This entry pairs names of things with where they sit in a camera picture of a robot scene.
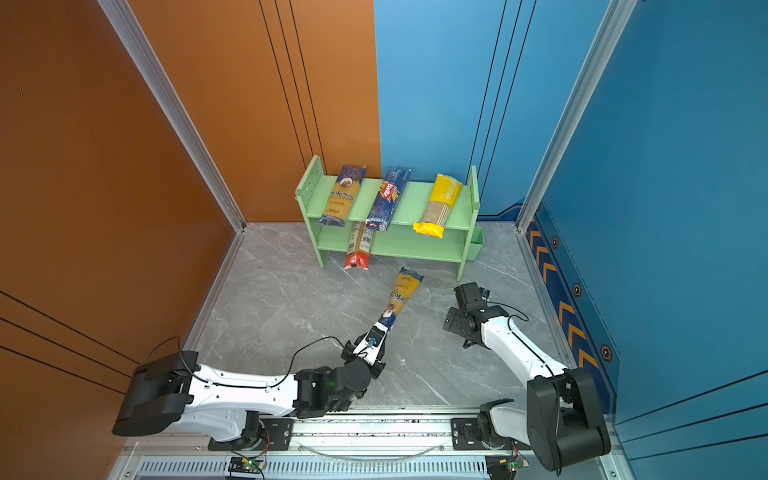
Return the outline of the Ankara spaghetti bag blue yellow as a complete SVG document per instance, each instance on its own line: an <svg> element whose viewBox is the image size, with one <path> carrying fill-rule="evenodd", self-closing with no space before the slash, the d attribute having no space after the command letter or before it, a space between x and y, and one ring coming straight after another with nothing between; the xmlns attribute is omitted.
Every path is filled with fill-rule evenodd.
<svg viewBox="0 0 768 480"><path fill-rule="evenodd" d="M366 166L344 165L336 179L319 223L344 227L351 208L360 191L367 171Z"/></svg>

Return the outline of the red spaghetti bag white label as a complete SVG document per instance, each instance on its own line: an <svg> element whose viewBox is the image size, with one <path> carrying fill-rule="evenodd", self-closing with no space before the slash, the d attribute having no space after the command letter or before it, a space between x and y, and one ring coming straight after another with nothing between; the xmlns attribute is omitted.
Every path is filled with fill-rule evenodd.
<svg viewBox="0 0 768 480"><path fill-rule="evenodd" d="M373 237L374 230L368 228L364 222L354 224L347 249L345 269L367 270L369 268Z"/></svg>

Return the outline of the blue Barilla spaghetti box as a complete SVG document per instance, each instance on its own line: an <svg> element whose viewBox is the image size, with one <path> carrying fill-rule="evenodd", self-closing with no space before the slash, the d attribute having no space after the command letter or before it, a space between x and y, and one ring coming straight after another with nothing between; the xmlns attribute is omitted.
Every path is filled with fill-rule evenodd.
<svg viewBox="0 0 768 480"><path fill-rule="evenodd" d="M365 224L375 231L387 231L410 180L410 168L390 167L384 175Z"/></svg>

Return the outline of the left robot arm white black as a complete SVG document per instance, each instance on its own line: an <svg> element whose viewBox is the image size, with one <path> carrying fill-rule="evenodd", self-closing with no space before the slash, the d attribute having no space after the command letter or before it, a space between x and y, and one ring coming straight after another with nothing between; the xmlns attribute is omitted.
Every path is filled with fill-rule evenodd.
<svg viewBox="0 0 768 480"><path fill-rule="evenodd" d="M197 352L182 350L134 370L112 433L185 431L219 443L258 438L262 414L312 419L348 410L382 373L382 357L370 349L344 352L339 367L304 369L279 379L199 364Z"/></svg>

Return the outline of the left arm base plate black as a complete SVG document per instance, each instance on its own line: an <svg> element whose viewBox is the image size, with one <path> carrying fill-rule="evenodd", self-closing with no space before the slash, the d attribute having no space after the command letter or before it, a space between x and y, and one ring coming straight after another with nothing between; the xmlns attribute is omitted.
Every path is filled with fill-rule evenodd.
<svg viewBox="0 0 768 480"><path fill-rule="evenodd" d="M266 451L287 451L293 435L294 420L292 418L259 418L257 421L247 421L246 427L239 438L226 442L211 439L209 451L246 452L256 454Z"/></svg>

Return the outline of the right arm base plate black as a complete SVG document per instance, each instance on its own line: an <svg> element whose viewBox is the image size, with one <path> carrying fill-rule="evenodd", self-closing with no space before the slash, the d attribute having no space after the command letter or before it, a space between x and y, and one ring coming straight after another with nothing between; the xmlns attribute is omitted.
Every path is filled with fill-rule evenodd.
<svg viewBox="0 0 768 480"><path fill-rule="evenodd" d="M452 448L456 451L531 449L522 441L499 436L487 421L477 416L452 418L450 427Z"/></svg>

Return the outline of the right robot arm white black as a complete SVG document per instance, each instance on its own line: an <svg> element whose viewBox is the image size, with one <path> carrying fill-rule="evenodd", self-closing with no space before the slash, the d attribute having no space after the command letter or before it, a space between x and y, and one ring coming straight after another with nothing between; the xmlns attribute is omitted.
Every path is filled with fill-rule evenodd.
<svg viewBox="0 0 768 480"><path fill-rule="evenodd" d="M520 441L546 470L557 473L609 454L610 435L592 375L548 355L516 324L529 317L490 301L489 290L471 282L454 293L457 305L449 309L443 329L461 336L465 349L480 346L495 353L526 387L524 411L512 399L479 408L479 440L491 449Z"/></svg>

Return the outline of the yellow Pastatime spaghetti bag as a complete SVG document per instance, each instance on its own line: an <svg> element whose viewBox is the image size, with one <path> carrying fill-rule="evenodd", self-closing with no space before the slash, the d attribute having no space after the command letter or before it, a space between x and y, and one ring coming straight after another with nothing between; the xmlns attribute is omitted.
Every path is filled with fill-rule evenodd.
<svg viewBox="0 0 768 480"><path fill-rule="evenodd" d="M447 175L438 174L434 182L426 210L420 222L413 224L413 230L421 235L442 239L445 225L450 216L463 184Z"/></svg>

